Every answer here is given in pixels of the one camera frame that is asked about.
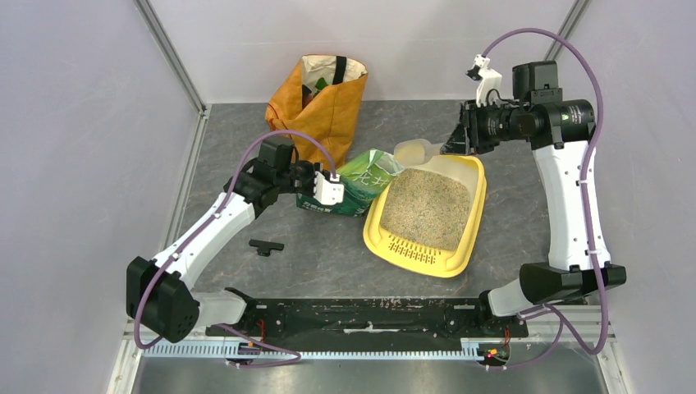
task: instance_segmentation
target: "purple cable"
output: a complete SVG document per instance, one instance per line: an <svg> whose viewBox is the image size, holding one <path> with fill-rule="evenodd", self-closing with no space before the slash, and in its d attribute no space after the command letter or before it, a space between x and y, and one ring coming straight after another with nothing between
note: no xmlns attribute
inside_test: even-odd
<svg viewBox="0 0 696 394"><path fill-rule="evenodd" d="M241 169L244 166L246 159L251 155L251 151L256 148L258 144L261 144L263 140L266 140L269 137L273 137L274 135L297 135L298 137L304 138L305 140L311 142L319 148L319 150L323 153L324 157L328 160L329 166L331 167L331 174L333 176L336 176L336 164L334 164L333 159L331 159L331 155L328 154L327 150L315 139L312 137L300 133L299 131L293 131L293 130L279 130L279 131L271 131L270 133L266 133L264 135L261 135L256 141L254 141L249 148L244 152L242 155L242 158L239 162L239 165L237 165L237 169L235 170L234 175L232 176L232 181L230 183L230 188L227 190L227 194L225 195L225 198L222 199L222 203L220 204L219 207L215 210L215 213L220 213L226 206L227 202L229 202L230 198L232 197L232 194L234 193L234 188L235 184L237 182L237 178L239 177L239 174L241 173ZM193 241L196 236L198 236L205 228L215 220L214 214L211 215L208 219L203 222L200 227L196 228L189 236L186 237L181 242L181 245L179 245L175 250L174 253L172 253L167 261L162 264L162 267L159 268L159 270L154 274L152 280L148 283L147 287L145 287L145 291L143 292L143 296L140 298L140 303L138 304L138 309L135 312L135 321L134 324L135 326L133 327L133 337L135 339L135 345L138 346L140 349L149 349L152 346L155 346L157 342L162 340L162 337L157 337L154 340L152 340L150 343L143 343L140 340L140 320L143 318L143 312L145 309L145 304L147 299L150 297L150 294L152 293L152 290L154 289L155 284L157 281L159 281L159 278L162 277L165 271L167 271L167 268L169 268L172 263L174 263L174 254L181 254L181 252L188 246L191 241Z"/></svg>
<svg viewBox="0 0 696 394"><path fill-rule="evenodd" d="M602 98L602 91L599 88L599 82L597 81L597 77L594 75L594 72L592 71L592 68L589 66L585 58L583 57L582 54L571 44L568 42L568 40L564 39L558 34L552 33L548 30L544 29L538 29L535 27L527 27L523 29L517 29L517 30L512 30L509 33L506 33L502 35L500 38L496 39L493 41L488 47L483 51L482 56L487 57L488 53L491 52L491 50L498 45L501 41L504 39L507 39L509 37L512 37L513 35L517 34L522 34L522 33L536 33L536 34L541 34L545 35L547 37L551 37L552 39L558 41L561 43L564 47L568 48L568 50L575 55L575 58L578 59L578 62L580 62L580 65L584 68L585 72L587 73L590 82L592 83L592 87L594 88L594 94L597 97L597 125L595 126L594 133L592 134L592 138L590 138L588 142L588 147L587 150L585 151L585 155L583 156L583 162L582 166L580 168L580 193L582 194L582 200L583 200L583 213L584 213L584 219L585 219L585 227L587 229L587 237L588 237L588 247L590 251L593 251L597 248L597 243L595 242L594 238L594 228L592 224L592 212L590 210L590 205L589 205L589 192L588 192L588 187L587 183L584 181L587 180L587 174L588 174L588 169L589 169L589 162L592 157L592 154L594 152L594 149L597 147L597 142L599 140L599 136L602 133L602 125L604 123L604 99ZM590 348L585 341L583 341L582 337L578 334L577 330L573 327L573 325L570 323L570 321L563 316L563 314L556 308L547 305L547 307L551 310L555 310L555 314L558 315L559 318L561 318L561 326L565 324L568 326L568 329L573 333L573 336L575 339L578 340L578 343L585 349L590 355L598 355L602 349L604 348L605 343L607 343L607 336L609 333L609 310L607 307L607 290L604 288L604 278L602 277L602 270L599 268L599 261L597 260L597 255L594 253L589 254L590 261L592 262L592 268L594 271L594 276L595 279L597 280L597 290L599 293L599 304L600 304L600 310L602 314L602 326L599 331L599 338L597 340L597 345L594 348Z"/></svg>
<svg viewBox="0 0 696 394"><path fill-rule="evenodd" d="M245 341L249 341L249 342L255 344L256 346L261 346L261 347L269 349L269 350L274 350L274 351L278 351L281 353L286 353L288 355L293 355L295 357L294 359L290 359L290 360L273 361L272 363L265 363L265 364L237 364L237 368L252 369L252 368L280 367L282 365L299 363L300 360L302 360L302 355L294 350L283 349L282 347L269 345L268 343L263 343L261 341L256 341L254 338L247 337L246 335L235 330L234 328L232 328L232 326L229 326L227 324L216 324L216 326L222 328L223 330L225 330L231 334L237 335L238 337L244 339Z"/></svg>

